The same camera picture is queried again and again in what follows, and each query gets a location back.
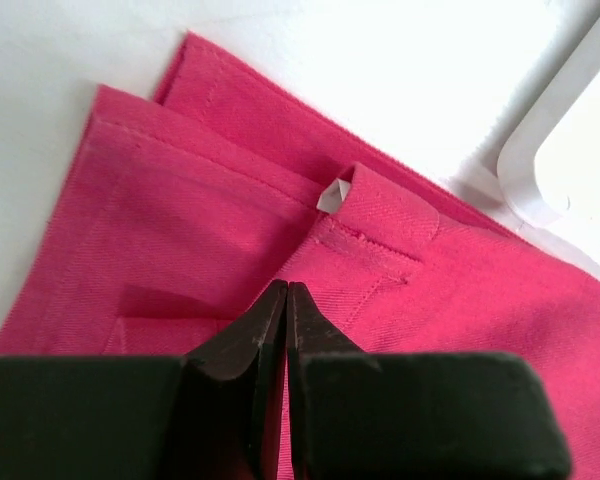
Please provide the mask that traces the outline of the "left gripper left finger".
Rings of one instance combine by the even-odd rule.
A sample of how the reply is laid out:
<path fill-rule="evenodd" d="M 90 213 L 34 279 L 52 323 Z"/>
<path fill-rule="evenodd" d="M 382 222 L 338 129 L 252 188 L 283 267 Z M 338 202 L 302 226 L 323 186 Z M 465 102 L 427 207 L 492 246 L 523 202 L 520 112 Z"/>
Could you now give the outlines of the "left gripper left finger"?
<path fill-rule="evenodd" d="M 272 479 L 288 286 L 180 356 L 0 357 L 0 479 Z"/>

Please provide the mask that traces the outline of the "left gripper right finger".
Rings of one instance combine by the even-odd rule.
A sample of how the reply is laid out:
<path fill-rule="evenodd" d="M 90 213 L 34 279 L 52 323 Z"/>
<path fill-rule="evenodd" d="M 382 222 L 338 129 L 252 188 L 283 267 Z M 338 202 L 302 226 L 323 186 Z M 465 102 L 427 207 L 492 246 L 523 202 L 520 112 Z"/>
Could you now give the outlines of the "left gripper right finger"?
<path fill-rule="evenodd" d="M 543 385 L 503 352 L 372 354 L 289 287 L 291 459 L 298 479 L 566 479 Z"/>

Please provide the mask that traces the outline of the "magenta trousers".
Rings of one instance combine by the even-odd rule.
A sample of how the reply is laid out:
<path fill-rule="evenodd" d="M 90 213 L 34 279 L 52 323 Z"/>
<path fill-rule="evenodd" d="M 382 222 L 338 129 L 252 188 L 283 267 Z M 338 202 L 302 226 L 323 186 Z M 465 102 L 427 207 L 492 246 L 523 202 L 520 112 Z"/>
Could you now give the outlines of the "magenta trousers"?
<path fill-rule="evenodd" d="M 0 354 L 179 354 L 275 278 L 371 352 L 524 357 L 600 479 L 600 282 L 195 34 L 151 100 L 98 90 Z"/>

